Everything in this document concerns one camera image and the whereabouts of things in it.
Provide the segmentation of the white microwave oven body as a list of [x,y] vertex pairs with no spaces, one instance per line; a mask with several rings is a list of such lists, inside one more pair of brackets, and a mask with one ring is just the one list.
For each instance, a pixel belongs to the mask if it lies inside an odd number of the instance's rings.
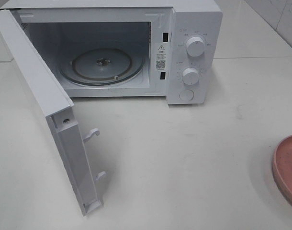
[[[213,0],[10,0],[1,10],[18,14],[21,27],[70,98],[164,96],[168,104],[204,102],[222,11]],[[188,55],[186,41],[205,39],[205,52]],[[60,64],[96,48],[132,50],[145,58],[141,71],[120,83],[85,86],[60,72]],[[186,85],[182,73],[200,78]],[[194,98],[182,101],[180,92]]]

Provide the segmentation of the white round door-release button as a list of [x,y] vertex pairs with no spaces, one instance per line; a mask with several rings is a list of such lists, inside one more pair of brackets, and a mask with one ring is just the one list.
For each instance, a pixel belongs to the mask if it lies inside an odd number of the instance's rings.
[[180,99],[182,101],[191,101],[194,98],[194,92],[192,90],[183,90],[180,92]]

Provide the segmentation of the glass microwave turntable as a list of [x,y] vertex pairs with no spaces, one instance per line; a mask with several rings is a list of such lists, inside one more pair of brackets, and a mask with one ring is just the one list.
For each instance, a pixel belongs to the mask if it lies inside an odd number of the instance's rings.
[[105,86],[134,77],[144,62],[145,58],[132,50],[96,48],[66,57],[60,64],[60,72],[76,84]]

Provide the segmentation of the pink plate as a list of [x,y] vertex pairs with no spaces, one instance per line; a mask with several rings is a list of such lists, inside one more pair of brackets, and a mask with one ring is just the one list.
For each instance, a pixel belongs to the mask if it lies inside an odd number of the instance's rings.
[[272,173],[281,193],[292,205],[292,135],[277,145],[272,159]]

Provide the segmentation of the white microwave knob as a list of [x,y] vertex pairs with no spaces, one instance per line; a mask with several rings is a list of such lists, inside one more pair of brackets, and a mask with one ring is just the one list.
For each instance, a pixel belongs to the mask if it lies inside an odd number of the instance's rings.
[[186,85],[195,85],[198,83],[200,75],[195,68],[187,68],[182,73],[182,81]]
[[190,37],[185,43],[186,51],[191,57],[198,57],[205,52],[205,39],[200,35]]

